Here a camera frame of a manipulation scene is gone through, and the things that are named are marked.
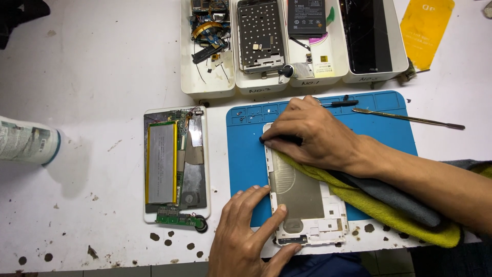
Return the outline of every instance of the left hand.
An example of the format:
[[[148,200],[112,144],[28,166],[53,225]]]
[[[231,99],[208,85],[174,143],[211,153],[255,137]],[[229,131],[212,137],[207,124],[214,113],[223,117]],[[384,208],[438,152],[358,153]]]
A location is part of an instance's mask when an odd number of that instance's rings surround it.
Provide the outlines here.
[[[279,205],[258,231],[251,230],[253,209],[269,192],[270,186],[255,185],[238,191],[224,206],[210,251],[207,277],[277,277],[301,250],[300,244],[292,243],[282,247],[268,263],[261,260],[265,242],[287,216],[287,207]]]

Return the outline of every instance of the white bottle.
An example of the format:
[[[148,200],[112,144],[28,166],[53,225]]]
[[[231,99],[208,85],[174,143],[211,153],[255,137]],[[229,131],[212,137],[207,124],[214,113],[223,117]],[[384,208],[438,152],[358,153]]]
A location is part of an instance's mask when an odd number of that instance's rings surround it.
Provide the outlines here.
[[[44,124],[0,116],[0,160],[45,165],[60,149],[60,133]]]

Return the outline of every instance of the hand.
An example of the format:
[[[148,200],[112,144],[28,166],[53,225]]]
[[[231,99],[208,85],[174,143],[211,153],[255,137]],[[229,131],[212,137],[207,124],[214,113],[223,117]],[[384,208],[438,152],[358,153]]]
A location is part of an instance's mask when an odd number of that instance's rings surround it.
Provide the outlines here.
[[[303,139],[297,146],[278,135],[295,135]],[[283,152],[294,161],[322,169],[344,171],[363,176],[368,167],[363,165],[362,148],[372,139],[355,134],[336,119],[312,96],[303,100],[293,98],[285,111],[263,135],[265,145]]]
[[[265,242],[287,216],[287,207],[279,205],[258,231],[251,230],[253,209],[269,192],[270,186],[255,185],[238,191],[224,206],[210,250],[207,277],[277,277],[301,250],[300,244],[292,243],[282,247],[268,263],[260,259]]]

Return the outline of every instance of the yellow cloth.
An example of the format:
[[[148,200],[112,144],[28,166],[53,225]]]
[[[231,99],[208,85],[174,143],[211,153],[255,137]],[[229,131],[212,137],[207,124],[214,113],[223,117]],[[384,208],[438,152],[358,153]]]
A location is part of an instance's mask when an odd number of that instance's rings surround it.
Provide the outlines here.
[[[446,222],[438,231],[431,231],[415,220],[409,218],[403,211],[397,210],[388,204],[373,198],[358,188],[340,182],[325,170],[301,165],[294,162],[294,160],[283,153],[277,152],[277,154],[286,163],[290,164],[300,172],[327,183],[331,191],[345,202],[400,232],[407,233],[423,241],[444,248],[455,247],[460,241],[461,230],[459,225],[455,222]]]

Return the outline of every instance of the black phone screen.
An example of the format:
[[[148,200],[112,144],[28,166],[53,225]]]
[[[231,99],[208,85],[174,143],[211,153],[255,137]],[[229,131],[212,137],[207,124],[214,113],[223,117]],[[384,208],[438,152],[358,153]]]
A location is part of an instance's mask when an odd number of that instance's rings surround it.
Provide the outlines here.
[[[350,69],[355,74],[391,72],[383,0],[344,0]]]

